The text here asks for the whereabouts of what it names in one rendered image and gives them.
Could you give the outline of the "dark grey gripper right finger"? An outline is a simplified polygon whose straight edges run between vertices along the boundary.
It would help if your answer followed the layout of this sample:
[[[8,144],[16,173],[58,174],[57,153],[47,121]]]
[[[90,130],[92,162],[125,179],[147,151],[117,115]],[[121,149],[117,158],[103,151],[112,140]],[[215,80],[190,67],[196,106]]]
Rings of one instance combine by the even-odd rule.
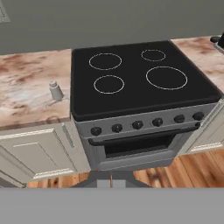
[[[113,171],[112,172],[112,187],[113,188],[136,188],[136,187],[151,187],[139,180],[135,179],[132,171]]]

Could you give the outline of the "black and grey appliance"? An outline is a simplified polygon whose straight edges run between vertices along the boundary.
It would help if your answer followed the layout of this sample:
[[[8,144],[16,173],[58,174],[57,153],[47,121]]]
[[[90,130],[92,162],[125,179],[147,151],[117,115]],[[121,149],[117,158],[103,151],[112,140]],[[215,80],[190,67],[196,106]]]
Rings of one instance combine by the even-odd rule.
[[[221,36],[212,36],[210,41],[213,43],[216,50],[224,54],[224,32]]]

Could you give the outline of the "grey stove with black hob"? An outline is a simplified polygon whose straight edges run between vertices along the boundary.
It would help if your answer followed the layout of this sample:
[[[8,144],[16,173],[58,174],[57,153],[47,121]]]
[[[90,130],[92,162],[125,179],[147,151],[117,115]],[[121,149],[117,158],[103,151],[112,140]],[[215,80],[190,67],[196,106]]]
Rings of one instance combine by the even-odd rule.
[[[71,61],[71,117],[92,169],[88,139],[102,141],[190,127],[200,123],[222,97],[221,91],[170,40],[77,48]],[[193,115],[202,112],[201,121]],[[185,121],[174,122],[184,115]],[[152,124],[162,118],[163,124]],[[141,129],[132,123],[142,121]],[[121,124],[119,133],[112,131]],[[100,127],[101,134],[90,130]]]

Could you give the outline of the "pale grey cupboard door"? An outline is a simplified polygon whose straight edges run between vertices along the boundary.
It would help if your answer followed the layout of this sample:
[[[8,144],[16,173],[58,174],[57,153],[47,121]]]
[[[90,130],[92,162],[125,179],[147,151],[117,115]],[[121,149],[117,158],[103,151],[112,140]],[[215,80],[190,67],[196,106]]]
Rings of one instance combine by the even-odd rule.
[[[186,141],[178,155],[211,151],[224,147],[224,98]]]
[[[21,187],[28,182],[88,172],[90,166],[74,122],[0,130],[1,177]]]

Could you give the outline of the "grey shaker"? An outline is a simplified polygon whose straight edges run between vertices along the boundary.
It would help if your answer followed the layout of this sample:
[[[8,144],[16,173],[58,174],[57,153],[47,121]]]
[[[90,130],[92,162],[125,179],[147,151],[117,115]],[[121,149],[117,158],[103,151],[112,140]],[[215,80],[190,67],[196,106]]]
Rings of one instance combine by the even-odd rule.
[[[56,80],[51,80],[49,82],[49,88],[50,88],[50,91],[51,91],[51,94],[52,94],[52,98],[55,101],[60,101],[60,100],[63,99],[64,94],[62,93],[62,91],[60,89],[60,86],[59,86],[59,84],[57,83]]]

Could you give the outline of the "grey oven door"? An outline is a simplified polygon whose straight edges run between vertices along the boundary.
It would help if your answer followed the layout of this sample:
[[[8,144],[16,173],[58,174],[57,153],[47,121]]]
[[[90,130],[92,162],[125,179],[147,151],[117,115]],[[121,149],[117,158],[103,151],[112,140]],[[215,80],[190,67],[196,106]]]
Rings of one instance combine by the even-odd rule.
[[[152,139],[92,146],[96,168],[101,171],[141,170],[167,166],[177,156],[192,132]]]

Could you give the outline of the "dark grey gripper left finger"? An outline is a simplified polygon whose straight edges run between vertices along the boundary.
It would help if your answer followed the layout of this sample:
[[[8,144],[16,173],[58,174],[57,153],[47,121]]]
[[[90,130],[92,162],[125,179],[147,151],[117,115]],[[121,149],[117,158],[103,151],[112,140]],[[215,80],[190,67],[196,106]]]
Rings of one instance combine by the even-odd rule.
[[[74,187],[110,188],[110,172],[91,171],[86,180],[74,185]]]

